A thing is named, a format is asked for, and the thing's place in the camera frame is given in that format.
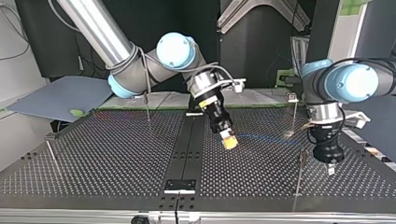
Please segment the metal bracket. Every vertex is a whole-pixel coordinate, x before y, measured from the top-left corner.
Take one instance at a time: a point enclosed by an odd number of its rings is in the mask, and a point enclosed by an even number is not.
[[[257,6],[273,7],[291,23],[296,3],[296,0],[233,0],[219,18],[218,27],[222,34],[226,34],[242,17]],[[303,9],[297,6],[294,27],[298,31],[303,31],[309,22],[311,20],[306,16]]]
[[[361,111],[346,110],[346,126],[362,129],[371,119]]]
[[[165,194],[194,194],[195,180],[168,180],[166,181]]]

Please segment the wall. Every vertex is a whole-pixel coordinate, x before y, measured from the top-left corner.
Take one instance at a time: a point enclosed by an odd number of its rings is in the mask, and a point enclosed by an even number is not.
[[[14,1],[0,0],[11,6]],[[17,20],[5,11],[17,28]],[[0,58],[23,52],[26,43],[19,38],[0,15]],[[7,106],[23,95],[45,85],[45,79],[35,63],[32,51],[28,50],[21,57],[0,61],[0,108]],[[4,169],[27,151],[43,142],[45,134],[50,132],[47,119],[24,116],[12,112],[0,112],[0,170]]]

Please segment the cable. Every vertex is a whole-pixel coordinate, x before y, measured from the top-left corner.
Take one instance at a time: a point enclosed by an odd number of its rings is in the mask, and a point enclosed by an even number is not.
[[[23,52],[21,52],[21,53],[19,53],[17,55],[14,55],[14,56],[6,57],[6,58],[0,58],[0,61],[18,58],[18,57],[22,56],[23,54],[25,54],[29,48],[30,48],[30,44],[27,45],[26,49]]]
[[[94,57],[93,57],[93,47],[92,47],[91,44],[90,44],[90,47],[91,47],[91,49],[90,49],[90,56],[91,56],[91,61],[92,61],[93,65],[95,65],[95,67],[96,67],[99,71],[107,72],[107,71],[108,71],[107,69],[105,69],[105,68],[100,68],[98,65],[96,65],[95,59],[94,59]]]
[[[143,68],[145,69],[146,81],[147,81],[147,84],[148,84],[148,94],[150,94],[151,93],[151,85],[150,85],[150,82],[149,82],[149,69],[148,69],[148,61],[147,61],[147,58],[146,58],[147,55],[146,55],[145,51],[143,51],[142,48],[137,47],[137,50],[139,50],[140,55],[142,57]]]
[[[70,25],[69,23],[67,23],[67,21],[65,21],[65,20],[61,17],[61,15],[59,15],[58,11],[56,10],[55,6],[54,6],[53,3],[52,3],[52,0],[48,0],[48,1],[49,1],[50,9],[51,9],[52,12],[55,14],[55,16],[58,17],[58,19],[59,19],[65,26],[69,27],[70,29],[72,29],[72,30],[74,30],[74,31],[79,32],[79,29],[78,29],[78,28],[76,28],[76,27]]]
[[[1,10],[1,7],[7,8],[9,11],[11,11],[11,12],[15,15],[15,17],[16,17],[17,20],[18,20],[18,23],[20,24],[21,33],[18,31],[18,29],[15,27],[15,25],[12,23],[12,21],[11,21],[11,20],[9,19],[9,17],[6,15],[6,13],[4,13],[3,10]],[[23,31],[23,26],[22,26],[22,23],[21,23],[21,19],[20,19],[18,13],[15,11],[15,9],[12,8],[12,7],[10,7],[10,6],[8,6],[8,5],[6,5],[6,4],[0,5],[0,11],[1,11],[2,15],[5,17],[5,19],[7,20],[7,22],[8,22],[8,23],[12,26],[12,28],[15,30],[16,34],[17,34],[21,39],[23,39],[23,40],[27,43],[26,49],[25,49],[23,52],[21,52],[21,53],[19,53],[19,54],[16,54],[16,55],[13,55],[13,56],[6,57],[6,58],[0,58],[0,61],[18,58],[18,57],[22,56],[23,54],[25,54],[25,53],[27,52],[27,50],[30,48],[29,41],[27,40],[26,35],[25,35],[24,31]]]
[[[20,24],[21,31],[19,31],[19,30],[17,29],[17,27],[15,27],[14,23],[12,23],[12,21],[9,19],[9,17],[6,15],[6,13],[1,9],[1,7],[4,7],[4,8],[6,8],[6,9],[8,9],[12,14],[14,14],[14,16],[15,16],[15,17],[17,18],[17,20],[18,20],[18,23]],[[12,8],[12,7],[10,7],[10,6],[8,6],[8,5],[6,5],[6,4],[3,4],[3,5],[0,5],[0,12],[2,13],[3,17],[7,20],[7,22],[11,25],[12,29],[14,29],[15,33],[16,33],[20,38],[22,38],[26,43],[29,42],[29,41],[27,40],[26,33],[25,33],[24,30],[23,30],[23,26],[22,26],[22,23],[21,23],[21,18],[20,18],[20,16],[18,15],[18,13],[15,11],[15,9]]]
[[[345,125],[346,120],[347,120],[347,115],[346,115],[346,112],[344,111],[344,109],[340,105],[338,106],[338,109],[340,110],[341,114],[343,115],[343,119],[341,121],[340,127],[338,128],[337,132],[331,138],[329,138],[329,139],[327,139],[327,140],[325,140],[323,142],[314,142],[311,139],[310,132],[309,132],[310,129],[308,128],[308,129],[306,129],[306,137],[308,138],[308,141],[310,143],[312,143],[314,145],[317,145],[317,146],[328,144],[332,140],[334,140],[338,136],[338,134],[341,133],[341,131],[343,131],[344,125]]]
[[[293,60],[295,61],[296,65],[296,69],[297,69],[297,75],[299,77],[301,77],[301,73],[300,73],[300,68],[298,67],[297,64],[297,58],[294,52],[294,47],[293,47],[293,36],[294,36],[294,20],[296,18],[296,13],[297,13],[297,8],[298,8],[298,1],[296,1],[296,6],[294,7],[294,11],[293,11],[293,17],[291,19],[291,36],[290,36],[290,47],[291,47],[291,55],[293,56]]]
[[[319,96],[320,99],[322,99],[323,101],[329,102],[328,99],[323,98],[322,95],[319,94],[319,93],[317,92],[317,90],[319,90],[319,85],[322,83],[320,80],[323,79],[323,78],[325,78],[325,77],[334,69],[334,67],[335,67],[336,65],[338,65],[338,64],[340,64],[340,63],[354,62],[354,61],[367,62],[367,63],[373,63],[373,64],[380,65],[380,66],[382,66],[382,67],[388,69],[389,71],[391,71],[391,72],[393,73],[393,76],[394,76],[394,77],[396,76],[396,69],[391,68],[390,66],[385,65],[385,64],[379,62],[378,59],[370,59],[370,58],[368,58],[368,59],[367,59],[367,58],[345,58],[345,59],[339,60],[339,61],[337,61],[337,62],[335,62],[335,63],[332,63],[329,67],[325,68],[325,69],[323,70],[323,72],[321,72],[321,73],[319,74],[319,76],[318,76],[318,81],[316,82],[316,83],[317,83],[317,86],[316,86],[316,87],[314,86],[314,83],[315,83],[315,82],[314,82],[314,81],[312,82],[312,89],[314,90],[314,93],[315,93],[317,96]]]

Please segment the metal frame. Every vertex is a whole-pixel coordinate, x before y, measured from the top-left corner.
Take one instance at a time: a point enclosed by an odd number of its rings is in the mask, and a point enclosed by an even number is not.
[[[258,6],[269,6],[276,9],[286,20],[292,23],[296,0],[233,0],[225,9],[218,20],[218,27],[222,34],[226,34],[238,21],[240,21],[251,9]],[[303,31],[309,24],[308,16],[300,6],[295,13],[294,27]]]
[[[151,223],[175,223],[173,212],[77,211],[0,209],[0,223],[130,223],[135,216],[148,217]],[[179,212],[182,223],[396,223],[395,215],[345,213],[186,213]]]

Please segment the ur robot arm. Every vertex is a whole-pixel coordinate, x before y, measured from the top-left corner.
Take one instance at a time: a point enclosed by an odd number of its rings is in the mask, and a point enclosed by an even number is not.
[[[237,145],[233,122],[224,109],[221,88],[233,85],[242,91],[242,79],[206,61],[195,41],[188,36],[169,33],[157,48],[145,54],[130,42],[101,0],[58,0],[61,7],[102,58],[110,70],[108,83],[121,98],[142,94],[177,73],[182,73],[195,102],[209,116],[213,133],[219,133],[226,148]],[[222,71],[229,79],[219,78]]]
[[[316,139],[312,142],[318,161],[337,163],[344,159],[344,151],[338,146],[338,135],[346,121],[341,104],[396,93],[395,67],[396,62],[390,59],[322,60],[304,66],[302,80],[311,124],[307,135]]]

